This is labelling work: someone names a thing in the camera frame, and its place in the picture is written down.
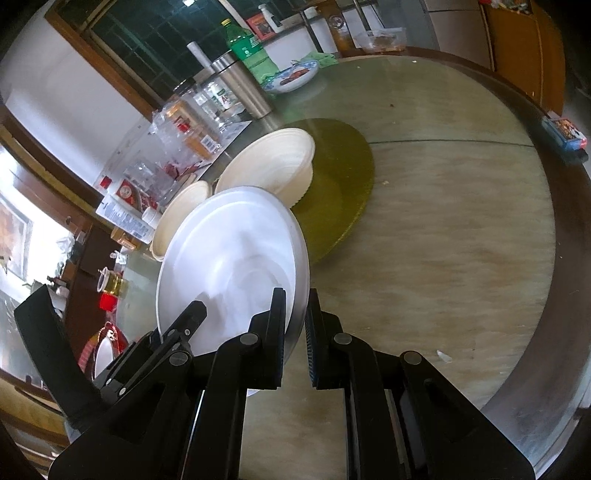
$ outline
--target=white bottle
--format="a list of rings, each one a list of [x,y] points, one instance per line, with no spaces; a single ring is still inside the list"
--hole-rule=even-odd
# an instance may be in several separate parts
[[[265,17],[269,26],[273,29],[273,32],[279,33],[285,30],[285,27],[279,20],[277,20],[277,17],[269,12],[266,4],[259,5],[259,10],[262,12],[262,16]]]
[[[154,229],[138,216],[138,212],[125,207],[111,195],[107,194],[103,198],[96,213],[145,244],[149,244],[154,238]]]

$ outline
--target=glass tabletop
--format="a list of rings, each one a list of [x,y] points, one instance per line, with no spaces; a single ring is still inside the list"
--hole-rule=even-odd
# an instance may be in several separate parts
[[[204,179],[290,122],[356,128],[374,156],[374,188],[352,233],[311,269],[311,286],[346,332],[394,355],[420,351],[485,406],[528,346],[554,268],[550,190],[522,122],[475,79],[419,57],[344,61],[275,104]],[[159,267],[129,256],[117,311],[129,340],[155,328]],[[300,339],[281,389],[247,401],[241,477],[344,478],[342,418],[340,392],[312,390]],[[511,440],[532,463],[543,455]]]

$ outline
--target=blue and white plate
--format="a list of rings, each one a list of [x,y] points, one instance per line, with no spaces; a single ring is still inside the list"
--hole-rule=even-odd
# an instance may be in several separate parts
[[[287,93],[295,90],[308,83],[316,73],[320,64],[316,60],[305,61],[304,63],[297,63],[288,69],[279,72],[272,79],[267,80],[262,88],[268,93]],[[303,74],[299,73],[302,70],[307,70]]]

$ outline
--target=white bowl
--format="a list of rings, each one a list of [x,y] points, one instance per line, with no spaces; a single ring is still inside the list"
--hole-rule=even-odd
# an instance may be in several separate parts
[[[259,138],[226,167],[216,193],[239,186],[260,187],[293,207],[312,182],[316,145],[300,128],[284,128]]]
[[[164,260],[166,250],[185,218],[211,195],[212,188],[209,183],[199,180],[185,188],[170,202],[162,214],[150,244],[150,252],[156,260]]]

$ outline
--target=green cloth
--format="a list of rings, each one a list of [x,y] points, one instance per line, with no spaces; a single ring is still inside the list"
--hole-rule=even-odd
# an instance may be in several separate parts
[[[337,65],[338,61],[332,53],[320,53],[317,51],[311,51],[304,58],[299,60],[300,63],[305,61],[316,60],[320,64],[320,68],[330,67],[331,65]]]

